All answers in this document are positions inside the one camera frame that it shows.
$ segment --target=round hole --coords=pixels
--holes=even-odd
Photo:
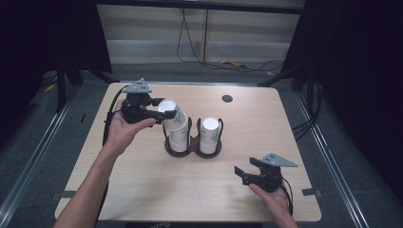
[[[222,100],[226,103],[230,103],[233,101],[232,97],[230,95],[223,95]]]

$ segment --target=wooden table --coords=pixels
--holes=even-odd
[[[78,189],[100,151],[107,110],[124,85],[129,84],[112,84],[108,88],[67,183],[67,191]],[[234,165],[247,173],[258,174],[249,158],[261,159],[273,152],[298,165],[281,168],[293,188],[295,220],[320,220],[316,197],[304,197],[301,192],[312,186],[275,89],[233,85],[149,86],[151,97],[174,99],[192,118],[192,136],[197,135],[198,118],[222,118],[222,150],[213,159],[203,159],[195,153],[175,158],[164,150],[161,125],[141,131],[114,166],[100,219],[269,221],[263,202],[242,185],[240,177],[234,174]],[[224,102],[223,95],[232,96],[233,101]],[[56,217],[68,200],[60,200]]]

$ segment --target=wire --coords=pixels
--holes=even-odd
[[[182,39],[183,26],[184,26],[185,29],[186,29],[186,33],[187,33],[187,37],[188,37],[188,40],[189,40],[189,44],[190,44],[190,47],[191,47],[191,49],[192,49],[193,55],[194,55],[194,57],[196,58],[196,61],[185,61],[184,59],[181,58],[181,56],[180,56],[180,54],[179,54],[179,50],[180,50],[180,47],[181,47],[181,39]],[[233,71],[237,71],[237,72],[270,71],[270,70],[278,69],[278,68],[280,68],[280,67],[284,64],[284,61],[283,61],[283,60],[269,60],[269,61],[263,63],[263,65],[260,66],[259,68],[253,69],[253,68],[249,68],[249,67],[248,67],[248,68],[235,68],[235,67],[217,66],[217,65],[214,65],[214,64],[209,64],[209,63],[206,63],[206,62],[201,61],[201,60],[199,59],[198,55],[196,54],[195,49],[193,48],[192,39],[191,39],[191,37],[190,37],[189,29],[188,29],[188,27],[187,27],[186,18],[185,18],[185,16],[184,16],[184,9],[182,9],[182,24],[181,24],[181,31],[180,31],[180,36],[179,36],[178,46],[177,46],[177,56],[178,56],[178,59],[181,60],[181,61],[184,62],[184,63],[199,63],[199,64],[201,64],[202,66],[207,67],[207,68],[209,68],[209,69],[228,69],[228,70],[233,70]],[[267,64],[269,64],[269,63],[274,63],[274,62],[279,62],[279,64],[278,64],[277,66],[275,66],[275,67],[272,67],[272,68],[263,69],[264,66],[266,66]]]
[[[322,104],[322,100],[323,100],[323,89],[320,87],[318,81],[317,81],[317,110],[315,111],[315,113],[313,114],[313,116],[306,121],[305,123],[302,123],[298,126],[293,127],[293,131],[299,129],[299,131],[294,132],[294,136],[300,134],[297,138],[296,138],[296,142],[299,141],[308,131],[309,129],[311,129],[311,127],[315,124],[315,122],[317,121],[317,116],[319,115],[319,111],[320,111],[320,107]]]
[[[290,215],[292,216],[294,213],[294,197],[293,197],[293,189],[291,188],[291,184],[285,178],[282,178],[288,184],[288,188],[290,189],[290,194],[288,194],[287,189],[281,185],[281,189],[284,191],[287,199],[288,199],[288,210],[290,211]]]
[[[115,114],[115,113],[120,112],[120,111],[125,111],[125,110],[124,110],[124,109],[120,109],[120,110],[116,110],[116,111],[114,111],[114,112],[112,112],[112,113]]]
[[[110,122],[112,121],[113,115],[114,115],[116,112],[118,112],[118,111],[122,111],[122,110],[117,110],[117,111],[112,111],[112,110],[113,110],[113,107],[114,107],[115,104],[116,104],[116,101],[118,100],[119,96],[121,95],[122,91],[123,91],[124,88],[126,88],[126,87],[127,87],[127,85],[125,85],[124,87],[122,87],[122,88],[116,93],[115,97],[113,98],[112,103],[110,104],[110,108],[109,108],[109,111],[107,112],[106,120],[105,120],[104,137],[103,137],[103,142],[102,142],[102,145],[103,145],[103,146],[105,145],[106,140],[107,140],[107,135],[108,135],[108,133],[109,133],[109,126],[110,126]],[[105,200],[106,200],[106,195],[107,195],[107,190],[108,190],[108,188],[109,188],[109,181],[107,182],[106,187],[105,187],[105,190],[104,190],[104,194],[103,194],[103,197],[102,197],[102,200],[101,200],[101,204],[100,204],[100,207],[99,207],[99,209],[98,209],[98,217],[97,217],[96,221],[98,221],[98,218],[99,218],[99,216],[101,215],[102,208],[104,207],[104,203],[105,203]]]

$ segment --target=metal bracket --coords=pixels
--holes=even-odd
[[[152,90],[148,86],[148,83],[142,78],[139,81],[135,81],[132,85],[122,89],[123,93],[151,93]]]
[[[261,162],[270,164],[272,166],[298,167],[298,165],[295,162],[286,160],[275,153],[270,153],[264,156]]]

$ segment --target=stacked cups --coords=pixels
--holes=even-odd
[[[184,152],[188,147],[188,122],[186,114],[181,111],[176,102],[172,99],[165,99],[158,105],[158,111],[176,110],[177,114],[174,119],[163,121],[163,126],[169,131],[169,145],[176,152]]]

